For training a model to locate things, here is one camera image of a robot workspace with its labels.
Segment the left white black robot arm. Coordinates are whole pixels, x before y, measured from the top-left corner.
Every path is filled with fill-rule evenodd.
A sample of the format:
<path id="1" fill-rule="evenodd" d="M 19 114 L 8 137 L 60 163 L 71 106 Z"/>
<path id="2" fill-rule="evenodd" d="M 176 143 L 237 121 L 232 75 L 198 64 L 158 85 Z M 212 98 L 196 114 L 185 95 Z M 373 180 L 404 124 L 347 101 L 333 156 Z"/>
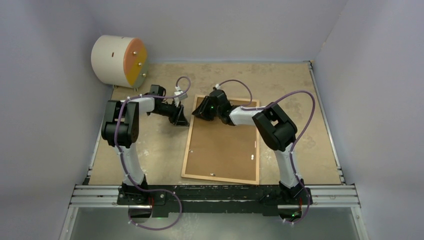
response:
<path id="1" fill-rule="evenodd" d="M 175 86 L 174 94 L 167 96 L 164 87 L 153 84 L 146 94 L 107 102 L 100 133 L 102 139 L 107 141 L 119 156 L 124 172 L 119 200 L 131 200 L 142 205 L 152 197 L 136 149 L 140 133 L 140 115 L 164 116 L 174 126 L 187 127 L 189 122 L 184 115 L 182 104 L 182 100 L 186 98 L 187 92 L 178 85 Z"/>

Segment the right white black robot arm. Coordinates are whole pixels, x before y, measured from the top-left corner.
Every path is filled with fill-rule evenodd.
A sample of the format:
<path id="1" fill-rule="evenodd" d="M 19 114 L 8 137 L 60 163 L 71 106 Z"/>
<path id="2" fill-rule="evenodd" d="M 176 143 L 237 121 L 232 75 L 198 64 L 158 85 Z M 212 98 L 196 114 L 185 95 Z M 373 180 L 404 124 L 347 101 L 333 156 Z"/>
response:
<path id="1" fill-rule="evenodd" d="M 223 90 L 214 89 L 204 97 L 192 115 L 206 121 L 219 118 L 229 126 L 255 126 L 264 143 L 276 156 L 282 200 L 292 204 L 300 198 L 303 187 L 293 170 L 294 160 L 290 151 L 298 129 L 276 102 L 264 107 L 233 105 Z"/>

